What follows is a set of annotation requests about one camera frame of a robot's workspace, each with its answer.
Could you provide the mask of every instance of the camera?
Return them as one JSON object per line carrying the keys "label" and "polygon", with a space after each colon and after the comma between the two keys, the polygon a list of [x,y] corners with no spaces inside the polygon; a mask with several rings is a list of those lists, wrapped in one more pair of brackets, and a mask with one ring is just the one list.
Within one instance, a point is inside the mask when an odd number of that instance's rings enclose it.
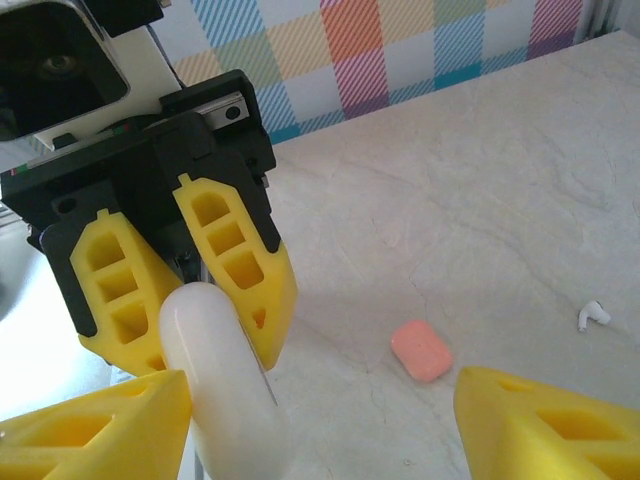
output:
{"label": "camera", "polygon": [[129,86],[84,6],[0,2],[0,141],[60,125],[124,98]]}

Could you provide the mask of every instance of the pink rectangular block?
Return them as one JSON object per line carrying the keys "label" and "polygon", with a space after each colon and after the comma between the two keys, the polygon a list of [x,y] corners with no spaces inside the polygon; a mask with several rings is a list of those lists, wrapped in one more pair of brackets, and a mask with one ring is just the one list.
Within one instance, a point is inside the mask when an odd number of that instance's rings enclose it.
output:
{"label": "pink rectangular block", "polygon": [[453,355],[427,322],[413,320],[391,337],[391,350],[409,375],[420,382],[431,382],[449,371]]}

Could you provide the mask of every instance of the white marble table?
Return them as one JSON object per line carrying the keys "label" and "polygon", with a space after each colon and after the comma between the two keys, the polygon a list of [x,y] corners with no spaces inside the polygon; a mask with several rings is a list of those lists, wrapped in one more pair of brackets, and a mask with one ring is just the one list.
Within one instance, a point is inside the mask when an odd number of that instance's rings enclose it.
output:
{"label": "white marble table", "polygon": [[[483,365],[640,408],[640,41],[617,33],[276,147],[297,272],[271,378],[289,479],[467,479],[452,408]],[[597,299],[612,328],[577,313]],[[455,355],[389,349],[426,318]]]}

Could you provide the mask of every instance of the colorful checkered wall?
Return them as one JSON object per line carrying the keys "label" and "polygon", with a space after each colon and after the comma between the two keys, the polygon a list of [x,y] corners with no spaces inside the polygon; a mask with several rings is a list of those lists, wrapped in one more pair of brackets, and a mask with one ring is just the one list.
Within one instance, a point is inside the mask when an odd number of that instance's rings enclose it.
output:
{"label": "colorful checkered wall", "polygon": [[583,0],[174,0],[187,85],[234,68],[274,143],[568,47]]}

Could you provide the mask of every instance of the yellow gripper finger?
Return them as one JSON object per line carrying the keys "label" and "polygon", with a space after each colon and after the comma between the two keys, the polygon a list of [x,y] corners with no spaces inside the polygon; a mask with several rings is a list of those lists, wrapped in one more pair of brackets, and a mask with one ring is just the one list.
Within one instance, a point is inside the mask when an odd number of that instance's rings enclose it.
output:
{"label": "yellow gripper finger", "polygon": [[98,212],[71,255],[98,327],[80,342],[133,375],[164,370],[158,331],[162,302],[181,280],[122,213]]}
{"label": "yellow gripper finger", "polygon": [[273,368],[291,324],[297,286],[284,244],[270,253],[238,191],[179,177],[173,192],[202,259],[229,295],[262,366]]}

